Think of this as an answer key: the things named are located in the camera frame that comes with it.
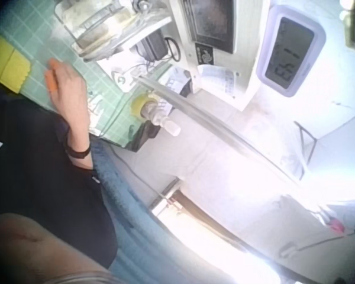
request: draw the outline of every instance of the wrist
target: wrist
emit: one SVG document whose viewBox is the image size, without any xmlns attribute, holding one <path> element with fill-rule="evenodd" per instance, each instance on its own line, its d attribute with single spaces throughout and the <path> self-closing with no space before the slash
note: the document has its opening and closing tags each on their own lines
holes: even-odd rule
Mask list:
<svg viewBox="0 0 355 284">
<path fill-rule="evenodd" d="M 70 129 L 67 135 L 67 144 L 76 152 L 84 152 L 89 147 L 88 130 Z"/>
</svg>

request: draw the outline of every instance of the black t-shirt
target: black t-shirt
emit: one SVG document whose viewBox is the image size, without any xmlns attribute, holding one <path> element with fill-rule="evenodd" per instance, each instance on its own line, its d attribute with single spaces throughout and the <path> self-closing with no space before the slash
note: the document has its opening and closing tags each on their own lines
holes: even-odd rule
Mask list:
<svg viewBox="0 0 355 284">
<path fill-rule="evenodd" d="M 109 267 L 117 240 L 95 171 L 69 160 L 59 116 L 18 97 L 0 87 L 0 214 L 29 217 Z"/>
</svg>

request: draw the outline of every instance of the black wristband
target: black wristband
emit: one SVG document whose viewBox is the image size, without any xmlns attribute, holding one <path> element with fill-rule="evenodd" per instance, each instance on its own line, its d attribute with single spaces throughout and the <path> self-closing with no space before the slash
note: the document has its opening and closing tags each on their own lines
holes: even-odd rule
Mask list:
<svg viewBox="0 0 355 284">
<path fill-rule="evenodd" d="M 66 134 L 66 138 L 64 140 L 64 149 L 66 149 L 66 152 L 69 156 L 76 158 L 76 159 L 84 159 L 88 154 L 91 152 L 91 143 L 89 143 L 89 147 L 87 150 L 84 152 L 77 152 L 74 149 L 72 149 L 69 144 L 68 144 L 68 132 Z"/>
</svg>

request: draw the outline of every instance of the clock display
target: clock display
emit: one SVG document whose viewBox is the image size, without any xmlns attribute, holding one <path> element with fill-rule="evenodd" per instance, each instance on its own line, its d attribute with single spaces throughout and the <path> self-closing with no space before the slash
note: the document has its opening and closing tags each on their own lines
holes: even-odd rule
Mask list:
<svg viewBox="0 0 355 284">
<path fill-rule="evenodd" d="M 282 17 L 266 77 L 287 89 L 295 78 L 313 39 L 313 31 Z"/>
</svg>

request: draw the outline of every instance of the sticker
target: sticker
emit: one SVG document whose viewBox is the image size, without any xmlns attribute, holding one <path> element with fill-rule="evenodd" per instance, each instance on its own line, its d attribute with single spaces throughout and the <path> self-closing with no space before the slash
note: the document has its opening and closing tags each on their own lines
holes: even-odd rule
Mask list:
<svg viewBox="0 0 355 284">
<path fill-rule="evenodd" d="M 210 64 L 214 65 L 213 47 L 205 46 L 203 44 L 196 43 L 196 54 L 199 65 Z"/>
</svg>

